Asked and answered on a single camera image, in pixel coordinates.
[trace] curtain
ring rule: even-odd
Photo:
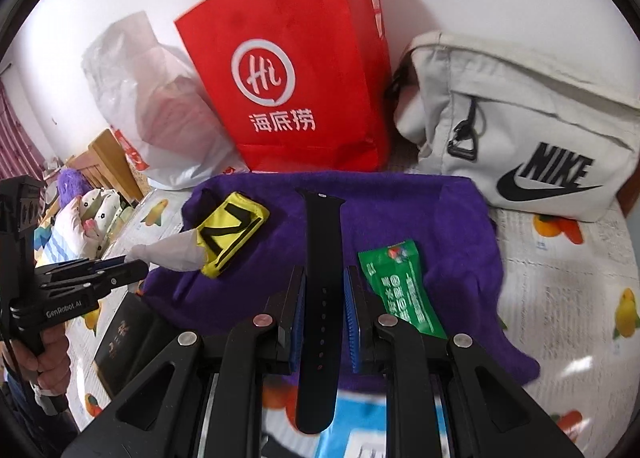
[[[44,158],[18,121],[0,81],[0,179],[30,175],[42,180]]]

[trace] white circular logo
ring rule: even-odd
[[[236,48],[231,58],[231,74],[240,92],[261,106],[286,103],[296,86],[296,73],[289,56],[267,40],[248,40]],[[273,94],[281,89],[280,96],[274,98]]]

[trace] green wrapper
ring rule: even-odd
[[[422,285],[420,256],[413,240],[358,253],[358,258],[388,313],[411,323],[421,333],[447,338]]]

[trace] red label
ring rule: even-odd
[[[149,165],[143,161],[137,149],[131,146],[120,130],[114,130],[113,136],[116,137],[116,140],[120,143],[120,146],[124,149],[127,157],[138,171],[145,171],[145,169],[149,168]]]

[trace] metal pivot bolt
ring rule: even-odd
[[[267,326],[271,326],[271,323],[273,323],[273,317],[268,313],[259,313],[254,317],[254,324],[257,327],[265,328]]]
[[[198,336],[193,332],[182,332],[178,335],[178,344],[180,346],[191,346],[198,340]]]
[[[389,313],[383,313],[378,317],[378,322],[382,324],[382,326],[392,327],[398,324],[398,317]]]
[[[469,348],[473,342],[474,340],[471,339],[471,336],[468,336],[466,333],[459,333],[453,337],[453,344],[458,348]]]

